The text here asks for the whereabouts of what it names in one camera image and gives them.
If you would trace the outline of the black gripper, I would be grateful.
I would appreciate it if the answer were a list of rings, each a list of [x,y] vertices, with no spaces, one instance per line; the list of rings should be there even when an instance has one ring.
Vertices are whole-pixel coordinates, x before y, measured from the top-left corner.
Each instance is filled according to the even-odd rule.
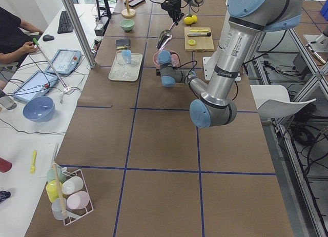
[[[165,0],[161,3],[161,9],[167,11],[171,19],[176,19],[173,26],[178,26],[179,19],[182,19],[185,15],[181,11],[181,0]]]

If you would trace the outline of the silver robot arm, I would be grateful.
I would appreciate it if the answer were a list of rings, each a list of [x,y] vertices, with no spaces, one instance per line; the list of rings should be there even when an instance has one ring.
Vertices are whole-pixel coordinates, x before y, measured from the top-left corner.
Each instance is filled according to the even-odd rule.
[[[174,26],[177,26],[180,20],[184,17],[184,13],[182,13],[183,6],[181,5],[181,1],[186,2],[186,6],[190,5],[193,7],[199,7],[204,4],[204,0],[165,0],[162,3],[155,2],[153,0],[149,0],[152,3],[160,4],[161,9],[167,11],[169,17],[172,19],[173,23],[170,29]]]
[[[159,49],[162,85],[185,83],[197,96],[190,104],[190,117],[195,126],[208,128],[231,123],[237,114],[228,94],[259,32],[293,28],[300,23],[303,0],[228,0],[225,23],[218,50],[213,54],[213,73],[206,84],[192,70],[177,70],[163,48],[172,38],[170,29],[163,30],[156,47]]]

